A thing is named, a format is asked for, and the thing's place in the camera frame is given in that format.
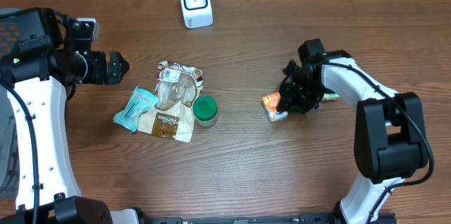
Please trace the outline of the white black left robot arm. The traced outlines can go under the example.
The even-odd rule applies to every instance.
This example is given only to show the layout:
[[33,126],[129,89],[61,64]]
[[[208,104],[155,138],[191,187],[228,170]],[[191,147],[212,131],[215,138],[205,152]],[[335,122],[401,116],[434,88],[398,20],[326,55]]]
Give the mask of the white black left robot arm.
[[1,86],[16,122],[16,212],[3,223],[137,223],[138,207],[112,211],[81,195],[66,134],[66,103],[77,84],[117,85],[129,63],[117,51],[93,51],[98,22],[50,8],[1,11]]

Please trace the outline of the orange tissue pack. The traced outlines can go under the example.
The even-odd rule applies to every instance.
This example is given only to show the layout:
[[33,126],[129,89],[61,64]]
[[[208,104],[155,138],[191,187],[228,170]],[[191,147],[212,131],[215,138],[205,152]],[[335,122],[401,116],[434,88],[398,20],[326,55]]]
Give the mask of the orange tissue pack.
[[266,112],[266,115],[271,123],[285,120],[288,116],[287,111],[277,111],[278,104],[280,102],[280,93],[274,92],[268,94],[261,99],[262,106]]

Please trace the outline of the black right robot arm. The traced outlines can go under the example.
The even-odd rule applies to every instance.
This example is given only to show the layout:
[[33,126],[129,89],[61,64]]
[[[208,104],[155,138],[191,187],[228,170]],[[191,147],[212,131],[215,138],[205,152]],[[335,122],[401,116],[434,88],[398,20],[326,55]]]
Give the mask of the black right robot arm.
[[325,95],[338,95],[356,114],[358,168],[350,191],[331,213],[302,213],[299,222],[396,223],[395,214],[380,212],[388,197],[396,188],[424,183],[435,168],[419,96],[382,85],[346,51],[326,51],[320,39],[305,41],[297,53],[300,62],[283,69],[277,112],[307,113]]

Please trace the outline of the green lid clear jar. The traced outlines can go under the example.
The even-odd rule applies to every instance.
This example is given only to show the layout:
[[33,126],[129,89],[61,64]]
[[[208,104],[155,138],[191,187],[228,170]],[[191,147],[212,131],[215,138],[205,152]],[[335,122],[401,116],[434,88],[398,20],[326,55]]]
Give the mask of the green lid clear jar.
[[203,127],[211,127],[218,120],[218,106],[214,98],[200,96],[193,103],[195,121]]

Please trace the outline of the clear bag bread package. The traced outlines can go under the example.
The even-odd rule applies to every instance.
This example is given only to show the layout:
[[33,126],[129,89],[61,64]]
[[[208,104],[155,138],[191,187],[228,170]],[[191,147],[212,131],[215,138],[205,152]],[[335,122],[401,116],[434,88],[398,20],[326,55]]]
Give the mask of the clear bag bread package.
[[157,66],[154,107],[140,116],[138,130],[155,137],[190,142],[194,130],[193,103],[203,90],[203,72],[172,61]]

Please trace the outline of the teal tissue pack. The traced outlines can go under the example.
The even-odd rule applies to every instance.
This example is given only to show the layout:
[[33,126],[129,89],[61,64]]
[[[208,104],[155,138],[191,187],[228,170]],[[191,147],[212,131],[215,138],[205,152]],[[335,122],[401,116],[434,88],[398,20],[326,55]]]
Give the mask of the teal tissue pack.
[[334,94],[324,94],[322,101],[336,101],[340,98],[340,96],[336,93]]

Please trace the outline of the mint green wipes pack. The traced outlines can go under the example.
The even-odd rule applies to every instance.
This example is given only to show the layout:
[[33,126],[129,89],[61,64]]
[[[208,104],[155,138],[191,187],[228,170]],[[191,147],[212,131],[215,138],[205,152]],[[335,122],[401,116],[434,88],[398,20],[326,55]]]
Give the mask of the mint green wipes pack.
[[126,107],[113,117],[113,121],[132,132],[136,132],[140,122],[140,116],[153,108],[158,101],[159,98],[151,92],[136,87]]

